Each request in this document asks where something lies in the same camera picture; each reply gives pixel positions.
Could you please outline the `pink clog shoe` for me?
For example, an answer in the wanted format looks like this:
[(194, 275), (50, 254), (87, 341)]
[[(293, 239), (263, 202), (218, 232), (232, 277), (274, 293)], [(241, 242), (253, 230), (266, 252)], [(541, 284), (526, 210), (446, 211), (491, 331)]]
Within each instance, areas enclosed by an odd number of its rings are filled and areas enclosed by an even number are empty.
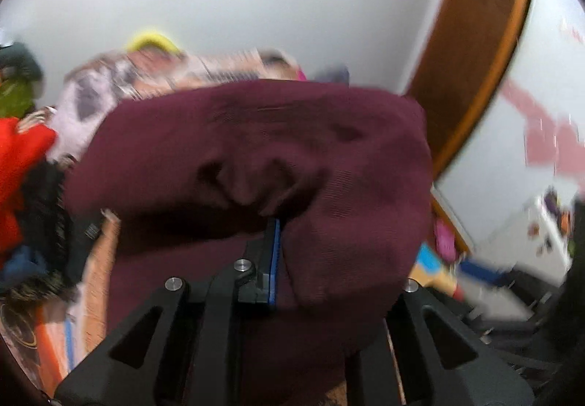
[(434, 237), (438, 255), (447, 263), (456, 262), (458, 251), (455, 244), (455, 234), (441, 219), (435, 220)]

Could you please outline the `dark navy folded garment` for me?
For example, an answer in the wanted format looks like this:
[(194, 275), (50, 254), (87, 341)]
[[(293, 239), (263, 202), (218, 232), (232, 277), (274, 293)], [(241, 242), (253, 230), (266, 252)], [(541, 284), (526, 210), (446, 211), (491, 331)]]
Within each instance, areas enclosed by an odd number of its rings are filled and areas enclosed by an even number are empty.
[(43, 160), (25, 179), (24, 208), (17, 214), (23, 240), (1, 268), (1, 297), (41, 302), (63, 297), (81, 282), (85, 263), (102, 234), (105, 216), (69, 214), (64, 181), (76, 159)]

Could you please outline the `red folded garment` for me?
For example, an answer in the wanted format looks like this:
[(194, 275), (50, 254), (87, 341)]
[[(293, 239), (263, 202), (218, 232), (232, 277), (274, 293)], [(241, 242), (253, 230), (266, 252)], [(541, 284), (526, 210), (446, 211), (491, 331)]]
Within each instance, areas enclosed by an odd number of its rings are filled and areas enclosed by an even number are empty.
[(45, 125), (21, 132), (19, 120), (1, 120), (1, 263), (22, 244), (17, 212), (22, 208), (21, 187), (30, 170), (53, 145), (57, 134)]

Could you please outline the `yellow bed headboard rail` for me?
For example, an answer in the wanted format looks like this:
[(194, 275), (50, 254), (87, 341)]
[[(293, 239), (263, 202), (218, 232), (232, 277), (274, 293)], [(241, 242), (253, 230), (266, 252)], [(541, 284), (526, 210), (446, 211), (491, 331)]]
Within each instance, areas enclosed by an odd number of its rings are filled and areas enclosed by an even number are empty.
[(179, 54), (181, 49), (164, 34), (158, 31), (139, 31), (125, 45), (126, 51), (139, 51), (156, 48), (164, 52)]

